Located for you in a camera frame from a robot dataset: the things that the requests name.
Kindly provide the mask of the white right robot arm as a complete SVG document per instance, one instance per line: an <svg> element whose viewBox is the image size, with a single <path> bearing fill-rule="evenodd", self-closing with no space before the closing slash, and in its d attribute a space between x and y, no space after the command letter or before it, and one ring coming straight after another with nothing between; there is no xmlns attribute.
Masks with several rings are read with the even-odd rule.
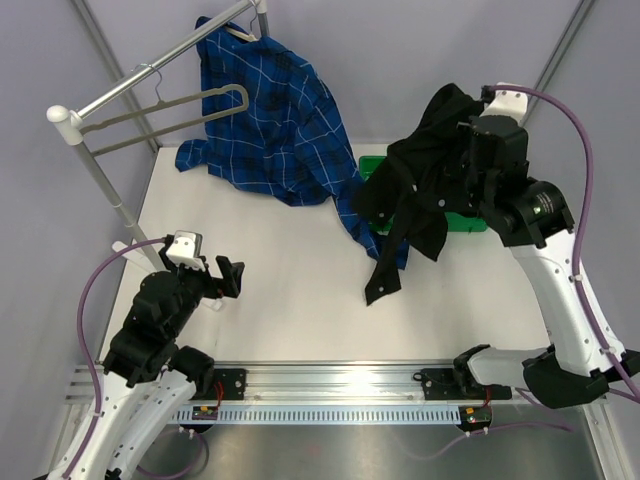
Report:
<svg viewBox="0 0 640 480"><path fill-rule="evenodd" d="M528 174L528 133L502 115L470 119L465 186L474 206L528 279L549 346L501 350L478 345L453 362L462 396L486 387L526 389L544 406L589 404L639 371L639 354L608 325L580 262L574 220L558 187Z"/></svg>

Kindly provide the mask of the black button shirt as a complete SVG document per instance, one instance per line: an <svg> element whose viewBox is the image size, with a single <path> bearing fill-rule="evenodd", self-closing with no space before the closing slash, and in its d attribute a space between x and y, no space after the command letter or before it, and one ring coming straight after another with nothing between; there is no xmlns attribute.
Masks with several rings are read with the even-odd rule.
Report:
<svg viewBox="0 0 640 480"><path fill-rule="evenodd" d="M447 211L475 212L464 189L466 140L458 124L483 109L456 84L441 87L416 129L387 147L384 160L354 194L355 213L377 227L391 225L364 289L368 305L401 289L398 262L407 259L410 247L438 259L447 239Z"/></svg>

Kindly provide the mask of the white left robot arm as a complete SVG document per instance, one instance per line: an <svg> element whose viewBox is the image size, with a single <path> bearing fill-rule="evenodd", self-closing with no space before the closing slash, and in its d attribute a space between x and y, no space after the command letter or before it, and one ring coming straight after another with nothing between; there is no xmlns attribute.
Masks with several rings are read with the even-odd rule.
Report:
<svg viewBox="0 0 640 480"><path fill-rule="evenodd" d="M103 371L94 373L94 401L51 479L129 479L170 418L189 400L220 395L214 360L176 340L203 299L237 298L245 266L219 256L220 277L206 264L148 275Z"/></svg>

